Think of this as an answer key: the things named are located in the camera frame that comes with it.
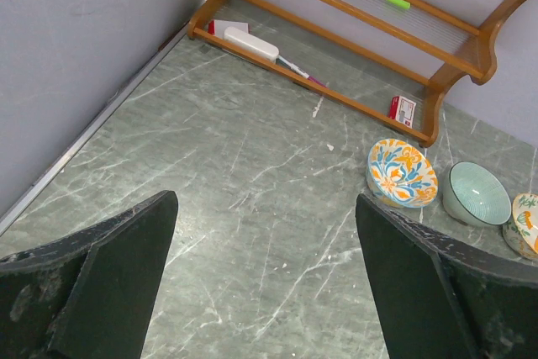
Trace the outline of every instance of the light green bowl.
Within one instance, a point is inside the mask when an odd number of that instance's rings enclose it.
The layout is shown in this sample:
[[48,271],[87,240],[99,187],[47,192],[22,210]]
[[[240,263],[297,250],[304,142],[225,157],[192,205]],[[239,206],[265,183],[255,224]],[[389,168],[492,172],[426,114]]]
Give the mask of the light green bowl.
[[478,164],[456,163],[443,184],[443,206],[455,219],[478,227],[500,226],[512,214],[503,184]]

